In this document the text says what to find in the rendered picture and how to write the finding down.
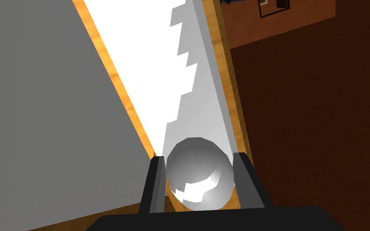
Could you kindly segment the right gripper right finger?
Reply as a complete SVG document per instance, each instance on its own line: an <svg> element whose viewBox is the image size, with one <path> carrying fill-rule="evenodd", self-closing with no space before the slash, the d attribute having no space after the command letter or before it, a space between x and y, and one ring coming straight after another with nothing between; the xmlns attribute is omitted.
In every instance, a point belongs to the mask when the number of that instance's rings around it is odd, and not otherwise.
<svg viewBox="0 0 370 231"><path fill-rule="evenodd" d="M233 153L233 171L235 188L242 209L274 207L246 153Z"/></svg>

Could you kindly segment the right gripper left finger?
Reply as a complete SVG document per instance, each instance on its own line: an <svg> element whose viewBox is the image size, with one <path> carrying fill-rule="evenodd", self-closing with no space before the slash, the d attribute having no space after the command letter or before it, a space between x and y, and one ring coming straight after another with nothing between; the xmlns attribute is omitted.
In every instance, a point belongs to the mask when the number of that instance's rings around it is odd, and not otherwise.
<svg viewBox="0 0 370 231"><path fill-rule="evenodd" d="M165 187L164 156L153 156L150 160L138 213L163 213L165 211Z"/></svg>

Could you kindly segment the grey round door knob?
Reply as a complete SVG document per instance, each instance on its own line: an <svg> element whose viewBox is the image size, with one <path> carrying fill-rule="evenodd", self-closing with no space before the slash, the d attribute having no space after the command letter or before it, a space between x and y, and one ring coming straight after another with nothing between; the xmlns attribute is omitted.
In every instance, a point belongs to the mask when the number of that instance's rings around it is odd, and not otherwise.
<svg viewBox="0 0 370 231"><path fill-rule="evenodd" d="M234 190L228 156L204 138L186 138L167 157L166 175L174 196L193 211L218 210Z"/></svg>

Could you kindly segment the black framed wall picture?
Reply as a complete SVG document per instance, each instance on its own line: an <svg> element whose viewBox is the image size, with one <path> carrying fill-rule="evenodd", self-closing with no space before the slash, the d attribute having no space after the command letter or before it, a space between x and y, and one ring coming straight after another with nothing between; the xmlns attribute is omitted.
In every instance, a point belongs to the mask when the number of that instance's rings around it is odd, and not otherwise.
<svg viewBox="0 0 370 231"><path fill-rule="evenodd" d="M290 0L258 0L259 16L264 18L290 9Z"/></svg>

